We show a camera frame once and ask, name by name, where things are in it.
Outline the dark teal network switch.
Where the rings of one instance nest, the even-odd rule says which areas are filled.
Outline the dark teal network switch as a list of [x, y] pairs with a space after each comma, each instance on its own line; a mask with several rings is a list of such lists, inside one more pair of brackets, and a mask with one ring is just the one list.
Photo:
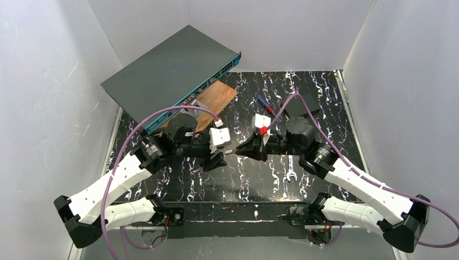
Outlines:
[[235, 67], [237, 53], [187, 25], [101, 83], [104, 91], [148, 133]]

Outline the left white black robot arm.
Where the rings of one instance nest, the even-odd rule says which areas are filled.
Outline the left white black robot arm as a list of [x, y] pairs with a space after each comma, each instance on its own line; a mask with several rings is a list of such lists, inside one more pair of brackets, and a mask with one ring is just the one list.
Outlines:
[[179, 114], [166, 127], [150, 134], [142, 131], [142, 139], [111, 171], [75, 195], [56, 198], [54, 205], [74, 245], [84, 248], [102, 237], [104, 230], [132, 223], [182, 226], [183, 208], [166, 206], [157, 194], [130, 203], [112, 203], [178, 157], [203, 159], [200, 166], [205, 172], [225, 166], [221, 149], [231, 142], [229, 129], [221, 120], [207, 131], [198, 131], [197, 126], [195, 117]]

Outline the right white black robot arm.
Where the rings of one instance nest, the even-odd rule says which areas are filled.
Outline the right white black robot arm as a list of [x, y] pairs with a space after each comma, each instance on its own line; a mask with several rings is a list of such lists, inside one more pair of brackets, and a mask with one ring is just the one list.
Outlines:
[[429, 207], [418, 201], [421, 195], [409, 199], [389, 192], [386, 185], [341, 159], [329, 144], [318, 141], [318, 130], [304, 117], [288, 119], [285, 135], [271, 133], [270, 121], [255, 115], [254, 132], [236, 147], [236, 154], [259, 161], [266, 161], [268, 155], [295, 155], [307, 173], [362, 200], [355, 204], [320, 193], [307, 207], [290, 211], [291, 223], [345, 222], [382, 236], [398, 250], [414, 252], [429, 217]]

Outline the silver open-end wrench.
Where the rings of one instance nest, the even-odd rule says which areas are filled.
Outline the silver open-end wrench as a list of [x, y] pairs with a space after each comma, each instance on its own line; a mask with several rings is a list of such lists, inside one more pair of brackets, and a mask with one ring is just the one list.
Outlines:
[[286, 179], [288, 182], [297, 181], [298, 177], [297, 174], [294, 171], [294, 158], [292, 155], [288, 155], [288, 170], [286, 173]]

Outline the blue red screwdriver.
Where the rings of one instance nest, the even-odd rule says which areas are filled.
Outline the blue red screwdriver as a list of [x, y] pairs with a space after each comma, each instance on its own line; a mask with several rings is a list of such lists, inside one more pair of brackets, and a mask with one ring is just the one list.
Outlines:
[[274, 118], [275, 121], [279, 121], [279, 117], [274, 112], [273, 108], [271, 107], [271, 105], [268, 103], [268, 101], [265, 99], [264, 96], [257, 94], [255, 98], [257, 102], [265, 109], [265, 111], [267, 111], [269, 115], [271, 115]]

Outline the wooden base board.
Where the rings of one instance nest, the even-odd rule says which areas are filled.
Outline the wooden base board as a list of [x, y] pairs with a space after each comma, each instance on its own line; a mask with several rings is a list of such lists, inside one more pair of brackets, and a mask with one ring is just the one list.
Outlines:
[[[219, 115], [224, 110], [224, 108], [233, 101], [237, 94], [238, 92], [230, 86], [222, 83], [221, 81], [215, 81], [210, 87], [208, 87], [206, 90], [203, 90], [197, 97], [187, 103], [187, 105], [202, 107], [216, 115]], [[200, 110], [181, 109], [163, 125], [161, 125], [161, 127], [167, 127], [173, 118], [180, 116], [181, 114], [191, 115], [197, 120], [197, 132], [206, 129], [214, 122], [214, 118], [212, 116]]]

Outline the silver metal mount bracket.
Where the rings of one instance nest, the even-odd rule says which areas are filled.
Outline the silver metal mount bracket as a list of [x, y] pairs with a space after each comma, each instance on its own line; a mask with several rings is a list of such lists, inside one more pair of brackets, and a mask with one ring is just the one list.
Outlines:
[[[187, 105], [188, 106], [193, 106], [193, 107], [200, 107], [200, 108], [204, 108], [204, 109], [208, 108], [206, 105], [204, 105], [202, 102], [200, 102], [198, 100], [193, 100], [192, 102], [190, 102]], [[191, 115], [191, 116], [193, 116], [193, 117], [195, 117], [197, 119], [203, 113], [203, 111], [198, 110], [198, 109], [188, 109], [188, 108], [186, 108], [186, 109], [181, 109], [180, 113]]]

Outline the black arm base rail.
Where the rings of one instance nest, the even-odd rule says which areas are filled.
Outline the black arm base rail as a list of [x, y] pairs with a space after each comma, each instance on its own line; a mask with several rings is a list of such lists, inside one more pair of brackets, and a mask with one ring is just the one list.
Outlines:
[[182, 210], [180, 226], [169, 228], [171, 239], [194, 237], [305, 238], [317, 224], [306, 220], [299, 202], [167, 202]]

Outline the aluminium frame rail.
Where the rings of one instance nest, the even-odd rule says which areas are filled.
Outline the aluminium frame rail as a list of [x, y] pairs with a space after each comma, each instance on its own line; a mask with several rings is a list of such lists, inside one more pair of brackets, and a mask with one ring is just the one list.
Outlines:
[[396, 260], [408, 260], [408, 255], [406, 252], [396, 249], [395, 247], [392, 247], [392, 250]]

